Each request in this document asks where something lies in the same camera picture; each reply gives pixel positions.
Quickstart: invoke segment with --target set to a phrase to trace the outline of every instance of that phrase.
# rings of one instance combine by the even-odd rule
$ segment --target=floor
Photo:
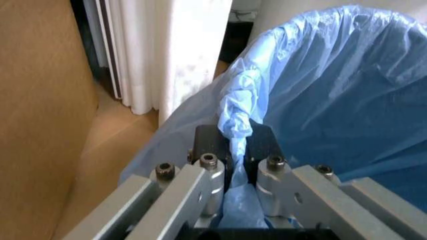
[[[228,66],[218,61],[215,77]],[[64,237],[117,187],[120,172],[158,128],[157,111],[134,115],[101,85],[96,91],[99,107],[53,240]]]

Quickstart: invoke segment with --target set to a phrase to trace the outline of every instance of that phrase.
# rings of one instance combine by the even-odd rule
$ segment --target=hex socket screw
[[[200,167],[206,170],[214,170],[218,166],[218,158],[213,153],[205,153],[200,157]]]
[[[320,174],[322,174],[323,176],[327,177],[327,178],[331,178],[334,175],[334,171],[332,170],[332,168],[328,165],[317,165],[314,167]]]
[[[286,160],[279,155],[270,155],[267,158],[267,169],[270,171],[279,171],[285,167]]]
[[[160,163],[155,166],[155,175],[160,180],[172,180],[175,177],[175,165],[170,162]]]

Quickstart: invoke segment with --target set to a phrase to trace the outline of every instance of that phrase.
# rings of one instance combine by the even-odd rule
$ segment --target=white curtain
[[[96,1],[100,13],[99,1],[104,0]],[[183,101],[208,85],[231,3],[105,0],[123,104],[137,115],[158,109],[161,125]]]

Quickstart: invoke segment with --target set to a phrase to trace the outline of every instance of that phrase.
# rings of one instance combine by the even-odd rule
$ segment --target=trash bin
[[[427,26],[349,5],[306,12],[264,32],[172,114],[120,182],[148,176],[164,161],[182,167],[195,128],[217,124],[230,139],[241,190],[233,194],[249,196],[239,171],[249,119],[273,129],[292,168],[326,164],[342,181],[371,177],[426,212]],[[224,217],[239,215],[227,208],[232,197],[225,195]],[[264,226],[248,221],[245,227]]]

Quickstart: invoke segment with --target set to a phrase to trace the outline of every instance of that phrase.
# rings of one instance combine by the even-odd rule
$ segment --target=screw hole
[[[332,168],[326,165],[318,165],[316,169],[321,174],[331,174],[333,172]]]
[[[162,164],[160,164],[160,169],[162,169],[162,170],[165,170],[165,169],[168,169],[168,168],[170,168],[171,167],[171,165],[169,164],[169,163],[162,163]]]
[[[303,197],[301,197],[301,195],[300,195],[300,193],[299,193],[299,192],[295,192],[295,194],[294,194],[294,198],[295,198],[295,201],[296,201],[298,204],[302,204],[302,203],[303,203]]]
[[[282,162],[282,158],[281,158],[281,157],[279,157],[279,156],[273,156],[273,157],[271,158],[271,160],[273,160],[273,162],[276,162],[276,163],[280,163],[280,162]]]
[[[212,160],[212,159],[214,159],[214,156],[212,156],[211,154],[205,154],[205,155],[203,155],[203,158],[205,160]]]

